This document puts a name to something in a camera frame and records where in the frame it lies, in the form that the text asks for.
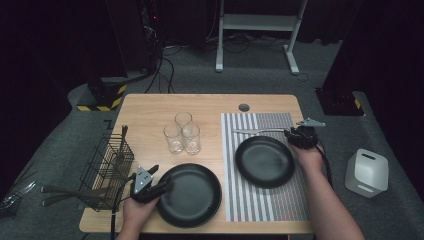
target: glass cup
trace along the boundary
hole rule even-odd
[[[168,149],[171,153],[180,153],[184,149],[181,128],[178,124],[171,123],[163,128],[163,134],[168,142]]]
[[[187,124],[182,129],[184,136],[184,148],[189,154],[196,154],[200,151],[200,128],[196,124]]]
[[[180,112],[175,115],[175,122],[180,125],[181,129],[183,129],[185,125],[190,125],[192,120],[193,117],[188,112]]]

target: striped placemat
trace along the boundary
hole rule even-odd
[[[306,188],[300,166],[281,187],[263,189],[246,181],[238,172],[234,155],[237,147],[252,135],[233,133],[233,129],[290,128],[289,113],[222,113],[222,142],[225,171],[227,222],[309,221]],[[287,144],[282,132],[260,133]]]

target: small round object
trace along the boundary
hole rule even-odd
[[[243,141],[236,150],[235,159],[240,174],[261,188],[284,185],[295,170],[293,156],[286,145],[267,136]]]
[[[242,103],[239,105],[239,110],[242,112],[247,112],[250,110],[250,106],[245,103]]]
[[[215,215],[221,204],[222,191],[211,170],[199,164],[181,164],[166,172],[159,182],[169,176],[167,192],[157,204],[159,215],[167,223],[179,228],[193,228]]]

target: white metal stand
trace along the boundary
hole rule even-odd
[[[224,70],[224,51],[222,46],[224,29],[239,29],[292,32],[289,45],[284,45],[284,52],[287,56],[292,74],[298,75],[299,68],[297,67],[292,50],[296,41],[297,33],[299,32],[307,2],[308,0],[302,0],[302,4],[296,16],[275,16],[225,14],[224,0],[221,0],[218,49],[216,54],[216,72],[222,72]]]

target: metal fork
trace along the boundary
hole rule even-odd
[[[30,183],[28,186],[24,187],[23,189],[21,189],[17,192],[14,192],[9,197],[4,198],[3,201],[0,204],[0,209],[6,209],[6,208],[11,207],[13,205],[13,203],[15,203],[19,198],[21,198],[27,192],[31,191],[31,189],[33,189],[34,186],[35,186],[35,181]]]
[[[233,129],[233,132],[242,134],[257,135],[261,132],[284,132],[288,131],[288,128],[265,128],[265,129]]]

